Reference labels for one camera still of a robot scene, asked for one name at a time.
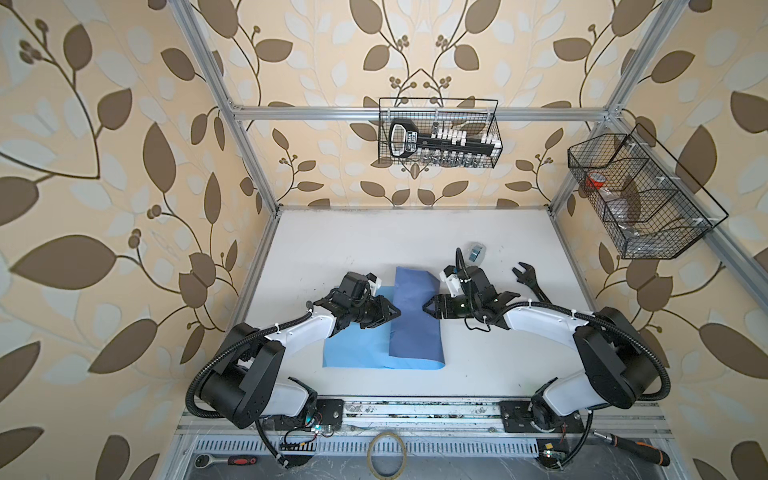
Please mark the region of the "light blue wrapping paper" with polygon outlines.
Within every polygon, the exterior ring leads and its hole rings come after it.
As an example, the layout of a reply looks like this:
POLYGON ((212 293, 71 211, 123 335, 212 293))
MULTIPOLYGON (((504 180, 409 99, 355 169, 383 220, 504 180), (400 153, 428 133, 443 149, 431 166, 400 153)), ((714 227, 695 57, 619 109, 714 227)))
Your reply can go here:
POLYGON ((401 311, 375 329, 357 324, 324 343, 325 368, 440 370, 445 366, 440 321, 423 311, 439 292, 439 281, 423 270, 399 267, 383 296, 401 311))

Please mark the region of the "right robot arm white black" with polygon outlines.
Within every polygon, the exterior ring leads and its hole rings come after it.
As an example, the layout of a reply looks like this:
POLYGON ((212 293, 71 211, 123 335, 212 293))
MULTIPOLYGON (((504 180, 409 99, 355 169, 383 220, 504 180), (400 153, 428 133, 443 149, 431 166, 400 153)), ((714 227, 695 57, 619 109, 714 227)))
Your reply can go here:
POLYGON ((554 378, 530 398, 529 410, 541 424, 580 410, 629 409, 638 401, 659 401, 671 391, 661 358, 616 309, 581 312, 555 305, 540 289, 533 299, 516 292, 497 292, 477 267, 448 266, 441 281, 449 289, 423 305, 438 319, 473 318, 486 327, 524 332, 576 351, 575 373, 554 378))

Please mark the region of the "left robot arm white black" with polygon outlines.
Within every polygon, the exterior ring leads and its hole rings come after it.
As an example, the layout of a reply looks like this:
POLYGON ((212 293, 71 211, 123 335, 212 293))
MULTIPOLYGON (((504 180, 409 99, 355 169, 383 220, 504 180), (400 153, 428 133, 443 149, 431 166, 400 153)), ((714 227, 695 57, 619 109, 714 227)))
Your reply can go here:
POLYGON ((265 328, 233 327, 213 358, 195 375, 185 395, 185 408, 202 419, 226 419, 245 429, 266 417, 315 421, 317 392, 290 377, 279 382, 283 361, 352 324, 374 329, 401 315, 377 293, 379 279, 348 272, 339 286, 306 303, 302 316, 265 328))

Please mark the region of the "grey tape dispenser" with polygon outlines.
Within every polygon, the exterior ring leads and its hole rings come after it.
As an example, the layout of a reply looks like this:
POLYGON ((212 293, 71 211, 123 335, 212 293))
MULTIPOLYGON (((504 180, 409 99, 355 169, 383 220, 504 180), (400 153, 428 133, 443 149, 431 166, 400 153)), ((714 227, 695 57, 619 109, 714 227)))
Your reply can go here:
POLYGON ((480 265, 486 254, 486 247, 481 243, 473 243, 467 253, 467 261, 473 265, 480 265))

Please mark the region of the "black adjustable wrench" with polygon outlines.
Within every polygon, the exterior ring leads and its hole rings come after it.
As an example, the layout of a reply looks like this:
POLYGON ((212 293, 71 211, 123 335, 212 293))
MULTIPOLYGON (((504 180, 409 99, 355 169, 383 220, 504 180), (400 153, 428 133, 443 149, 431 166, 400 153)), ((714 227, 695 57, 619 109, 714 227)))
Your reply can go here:
POLYGON ((551 300, 539 285, 536 270, 532 265, 520 262, 518 267, 512 268, 512 272, 517 282, 528 287, 539 302, 551 304, 551 300))

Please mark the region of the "black socket set holder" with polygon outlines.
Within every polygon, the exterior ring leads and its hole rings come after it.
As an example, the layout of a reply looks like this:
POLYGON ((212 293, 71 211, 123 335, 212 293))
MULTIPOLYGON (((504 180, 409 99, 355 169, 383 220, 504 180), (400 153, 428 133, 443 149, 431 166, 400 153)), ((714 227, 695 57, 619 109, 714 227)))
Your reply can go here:
POLYGON ((503 150, 502 141, 496 134, 484 133, 477 139, 464 130, 446 129, 440 124, 422 133, 413 121, 404 118, 395 119, 390 124, 384 144, 393 158, 438 163, 493 162, 503 150))

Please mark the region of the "clear tape roll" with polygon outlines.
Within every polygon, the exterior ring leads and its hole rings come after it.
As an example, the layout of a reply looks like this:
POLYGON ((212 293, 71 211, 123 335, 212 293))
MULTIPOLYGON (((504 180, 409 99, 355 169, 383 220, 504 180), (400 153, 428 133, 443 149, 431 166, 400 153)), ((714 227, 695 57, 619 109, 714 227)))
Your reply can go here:
POLYGON ((393 431, 384 431, 373 437, 367 445, 366 464, 371 475, 377 480, 400 479, 406 470, 408 447, 403 438, 393 431), (393 472, 383 472, 378 469, 375 461, 381 458, 400 457, 398 469, 393 472))

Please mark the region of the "orange black screwdriver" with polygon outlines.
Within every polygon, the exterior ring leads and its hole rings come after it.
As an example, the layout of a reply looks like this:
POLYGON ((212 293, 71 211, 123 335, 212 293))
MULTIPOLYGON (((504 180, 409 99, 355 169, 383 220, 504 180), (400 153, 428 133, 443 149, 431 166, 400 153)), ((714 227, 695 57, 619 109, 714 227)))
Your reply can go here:
POLYGON ((636 442, 611 433, 602 433, 598 431, 593 431, 593 435, 604 441, 606 444, 623 450, 645 462, 661 467, 668 467, 671 463, 670 457, 666 452, 646 443, 636 442))

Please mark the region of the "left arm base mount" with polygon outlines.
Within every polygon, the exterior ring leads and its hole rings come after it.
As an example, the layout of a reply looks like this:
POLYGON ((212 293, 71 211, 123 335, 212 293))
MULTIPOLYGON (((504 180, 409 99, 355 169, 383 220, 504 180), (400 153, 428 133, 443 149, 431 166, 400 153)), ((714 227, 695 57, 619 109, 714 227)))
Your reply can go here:
POLYGON ((344 406, 345 402, 342 399, 321 398, 306 406, 296 417, 276 417, 275 427, 280 431, 303 429, 330 435, 341 429, 344 406))

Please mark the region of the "aluminium mounting rail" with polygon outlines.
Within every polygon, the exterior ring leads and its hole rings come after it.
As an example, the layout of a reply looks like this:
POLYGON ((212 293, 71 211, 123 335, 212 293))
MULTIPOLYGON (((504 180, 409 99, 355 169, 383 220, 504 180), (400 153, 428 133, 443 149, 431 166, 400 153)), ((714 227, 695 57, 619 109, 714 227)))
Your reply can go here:
MULTIPOLYGON (((524 397, 403 397, 346 396, 321 397, 345 402, 339 433, 373 433, 396 430, 401 435, 508 434, 543 436, 545 434, 506 433, 500 417, 499 402, 527 400, 524 397)), ((266 428, 276 429, 274 419, 266 428)), ((656 403, 639 402, 629 410, 606 408, 593 413, 592 428, 627 438, 670 438, 669 426, 656 403)))

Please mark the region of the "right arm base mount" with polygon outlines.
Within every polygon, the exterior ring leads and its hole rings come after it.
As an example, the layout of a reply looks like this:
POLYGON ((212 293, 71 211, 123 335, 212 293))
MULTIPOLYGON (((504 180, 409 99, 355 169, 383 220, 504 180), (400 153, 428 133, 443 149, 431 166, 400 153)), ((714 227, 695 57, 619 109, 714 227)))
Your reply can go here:
POLYGON ((499 402, 500 417, 506 433, 525 434, 581 434, 584 421, 578 413, 557 416, 544 403, 527 400, 499 402))

